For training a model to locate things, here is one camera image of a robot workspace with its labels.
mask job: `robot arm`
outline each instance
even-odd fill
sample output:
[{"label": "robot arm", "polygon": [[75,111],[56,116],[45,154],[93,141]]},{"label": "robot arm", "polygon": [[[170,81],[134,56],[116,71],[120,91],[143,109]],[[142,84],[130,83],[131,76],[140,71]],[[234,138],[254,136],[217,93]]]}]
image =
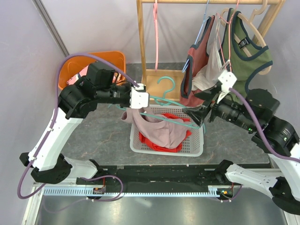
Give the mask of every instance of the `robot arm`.
[{"label": "robot arm", "polygon": [[94,160],[74,160],[60,152],[72,132],[89,112],[96,110],[98,103],[120,104],[134,109],[149,105],[149,94],[143,84],[138,88],[128,82],[118,86],[113,83],[114,72],[102,62],[91,63],[86,76],[61,91],[56,122],[37,157],[34,154],[52,119],[33,150],[20,156],[25,166],[34,160],[31,176],[36,182],[57,184],[67,177],[92,178],[97,173],[99,166]]},{"label": "robot arm", "polygon": [[[224,89],[224,84],[220,80],[214,87],[196,95],[204,100],[202,106],[186,108],[183,109],[183,112],[189,115],[199,126],[203,124],[204,119],[211,111],[209,122],[220,117],[247,130],[249,134],[256,132],[256,125],[246,107],[235,102],[233,97],[230,99],[228,95],[226,96],[228,93],[228,88]],[[250,90],[246,101],[258,118],[259,125],[274,150],[273,152],[277,156],[283,157],[277,157],[270,152],[258,132],[251,140],[276,162],[285,177],[264,176],[224,160],[215,170],[216,178],[220,183],[230,181],[262,192],[272,198],[273,202],[284,211],[300,215],[299,137],[290,123],[274,116],[279,107],[279,101],[274,99],[268,91]]]}]

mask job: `wooden rack pole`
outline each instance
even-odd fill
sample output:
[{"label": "wooden rack pole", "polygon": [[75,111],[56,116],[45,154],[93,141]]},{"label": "wooden rack pole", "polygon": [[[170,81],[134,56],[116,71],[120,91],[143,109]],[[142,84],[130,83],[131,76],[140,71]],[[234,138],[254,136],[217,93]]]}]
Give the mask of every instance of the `wooden rack pole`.
[{"label": "wooden rack pole", "polygon": [[[195,3],[195,4],[206,4],[207,0],[157,0],[158,3]],[[146,53],[145,53],[145,41],[144,41],[144,24],[143,24],[143,3],[154,3],[155,0],[136,0],[137,5],[137,18],[139,26],[139,37],[140,37],[140,47],[141,47],[141,59],[142,59],[142,83],[146,84],[147,92],[154,96],[162,96],[164,90],[170,89],[171,83],[164,79],[158,84],[158,80],[162,76],[171,77],[175,83],[176,87],[173,91],[166,94],[166,98],[179,101],[180,98],[180,83],[182,81],[181,70],[153,70],[146,68]],[[274,19],[279,13],[281,7],[283,6],[285,0],[268,0],[268,5],[270,5],[266,15],[264,16],[261,24],[259,25],[258,31],[264,37],[268,32],[270,26],[272,25]],[[210,4],[236,4],[237,0],[210,0]],[[263,0],[240,0],[239,4],[248,5],[261,5]]]},{"label": "wooden rack pole", "polygon": [[[274,22],[276,16],[278,15],[278,13],[284,3],[285,3],[285,0],[280,0],[280,2],[278,4],[271,5],[269,7],[268,11],[266,12],[266,14],[264,15],[264,17],[261,21],[261,24],[259,25],[259,27],[257,29],[263,38],[264,38],[264,36],[266,36],[270,26]],[[258,43],[258,40],[255,36],[253,38],[253,41],[254,41],[254,43]]]},{"label": "wooden rack pole", "polygon": [[139,24],[141,60],[142,60],[142,83],[147,85],[146,79],[146,53],[145,53],[145,39],[144,39],[144,19],[143,19],[143,3],[141,0],[136,0],[137,20]]},{"label": "wooden rack pole", "polygon": [[[268,0],[268,5],[276,5],[281,0]],[[142,3],[154,3],[155,0],[141,0]],[[190,4],[206,4],[207,0],[157,0],[158,3],[190,3]],[[210,0],[210,4],[236,4],[237,0]],[[261,5],[262,0],[240,0],[239,4],[245,5]]]}]

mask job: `green tank top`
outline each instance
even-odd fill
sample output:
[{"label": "green tank top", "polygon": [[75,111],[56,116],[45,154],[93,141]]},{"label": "green tank top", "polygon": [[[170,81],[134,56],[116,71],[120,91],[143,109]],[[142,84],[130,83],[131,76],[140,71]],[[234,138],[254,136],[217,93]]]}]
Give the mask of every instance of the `green tank top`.
[{"label": "green tank top", "polygon": [[[227,21],[230,20],[233,12],[233,8],[229,9]],[[232,18],[230,34],[230,62],[232,66],[232,72],[238,79],[233,88],[245,97],[249,91],[249,83],[253,79],[253,77],[263,69],[273,65],[273,61],[268,46],[258,46],[249,38],[248,33],[243,25],[243,21],[238,17],[239,13],[239,11],[236,11]],[[239,40],[241,40],[240,43],[237,43],[234,40],[234,35],[236,35]],[[225,27],[222,43],[222,50],[225,61],[227,61],[229,57],[228,41],[227,24]],[[248,57],[245,54],[245,52],[243,51],[243,47],[246,47],[248,49],[248,51],[252,55],[251,57]],[[234,94],[231,95],[233,95],[234,101],[240,102]]]}]

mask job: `marble surface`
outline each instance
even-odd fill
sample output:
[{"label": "marble surface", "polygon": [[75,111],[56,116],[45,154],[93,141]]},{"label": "marble surface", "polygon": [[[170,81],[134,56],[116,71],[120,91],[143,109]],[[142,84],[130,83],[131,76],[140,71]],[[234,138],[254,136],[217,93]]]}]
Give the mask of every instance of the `marble surface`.
[{"label": "marble surface", "polygon": [[[159,68],[182,69],[182,63],[161,63]],[[128,64],[127,74],[141,81],[140,64]],[[131,124],[120,120],[123,111],[100,104],[72,133],[62,153],[73,159],[94,159],[100,165],[219,164],[223,159],[238,164],[269,163],[267,155],[251,142],[251,135],[216,118],[206,122],[204,150],[199,157],[176,157],[135,153],[129,147]]]}]

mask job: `white wall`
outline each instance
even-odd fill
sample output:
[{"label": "white wall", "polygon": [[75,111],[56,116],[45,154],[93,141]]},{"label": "white wall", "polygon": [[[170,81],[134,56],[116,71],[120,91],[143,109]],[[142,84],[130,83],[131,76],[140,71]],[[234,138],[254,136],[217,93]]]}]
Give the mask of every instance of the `white wall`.
[{"label": "white wall", "polygon": [[[19,160],[38,142],[54,104],[54,71],[63,56],[31,0],[0,7],[0,224],[19,225],[27,205],[17,197]],[[30,193],[25,179],[22,193]]]},{"label": "white wall", "polygon": [[[70,53],[120,50],[141,62],[136,0],[42,0]],[[234,5],[209,5],[207,15]],[[260,6],[240,5],[250,16]],[[153,4],[143,4],[146,61],[155,61]],[[159,4],[159,62],[184,62],[202,24],[204,4]],[[262,15],[255,18],[258,25]]]},{"label": "white wall", "polygon": [[257,75],[251,87],[268,89],[281,103],[276,115],[300,134],[300,28],[296,19],[300,1],[287,0],[265,37],[274,65],[266,76]]}]

